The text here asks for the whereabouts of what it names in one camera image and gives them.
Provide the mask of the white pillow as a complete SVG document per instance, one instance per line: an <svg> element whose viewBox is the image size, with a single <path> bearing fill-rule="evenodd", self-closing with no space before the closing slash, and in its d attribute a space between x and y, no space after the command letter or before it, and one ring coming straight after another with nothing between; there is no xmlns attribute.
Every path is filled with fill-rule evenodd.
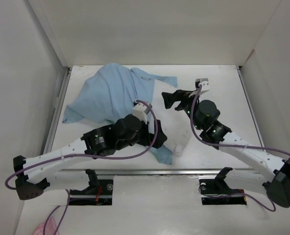
<svg viewBox="0 0 290 235"><path fill-rule="evenodd" d="M174 93L177 90L168 83L152 80L135 87L136 100L150 102L153 112L161 122L163 133L167 136L166 142L159 149L151 148L160 163L170 164L173 156L181 156L191 138L189 119L185 111L166 109L162 93Z"/></svg>

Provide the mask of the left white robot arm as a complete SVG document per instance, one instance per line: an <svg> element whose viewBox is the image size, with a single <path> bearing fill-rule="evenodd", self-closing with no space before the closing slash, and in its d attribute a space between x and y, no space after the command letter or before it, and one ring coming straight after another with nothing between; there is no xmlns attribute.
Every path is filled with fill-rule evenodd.
<svg viewBox="0 0 290 235"><path fill-rule="evenodd" d="M65 168L92 159L112 159L116 151L139 144L159 149L167 141L160 120L149 122L127 115L116 123L85 133L73 143L34 158L13 159L16 173L15 190L20 200L30 200L49 190L68 189L75 193L93 194L102 187L93 169L67 173Z"/></svg>

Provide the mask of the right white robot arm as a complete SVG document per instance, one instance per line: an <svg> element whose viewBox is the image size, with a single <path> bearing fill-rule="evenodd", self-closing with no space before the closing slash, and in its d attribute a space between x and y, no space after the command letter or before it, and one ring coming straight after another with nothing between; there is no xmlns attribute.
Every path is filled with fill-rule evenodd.
<svg viewBox="0 0 290 235"><path fill-rule="evenodd" d="M185 111L190 118L192 132L201 131L195 136L200 142L237 158L255 170L249 173L225 167L210 181L206 194L228 195L237 187L248 187L283 208L290 207L290 157L285 160L269 154L264 147L250 145L218 121L221 112L216 104L210 100L200 101L199 93L200 90L177 90L174 93L162 92L161 95L166 109L179 102L175 110Z"/></svg>

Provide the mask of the blue pillowcase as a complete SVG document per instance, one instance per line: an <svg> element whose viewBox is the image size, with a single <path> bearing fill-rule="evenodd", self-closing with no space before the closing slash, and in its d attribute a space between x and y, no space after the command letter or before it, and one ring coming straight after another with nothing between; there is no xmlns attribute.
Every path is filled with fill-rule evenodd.
<svg viewBox="0 0 290 235"><path fill-rule="evenodd" d="M149 74L139 68L127 68L110 63L101 67L88 78L77 98L66 106L62 122L65 124L87 119L91 122L115 123L132 113L134 101L139 99L152 103L155 116L161 122L164 133L167 132L163 101L158 89L177 88L175 76Z"/></svg>

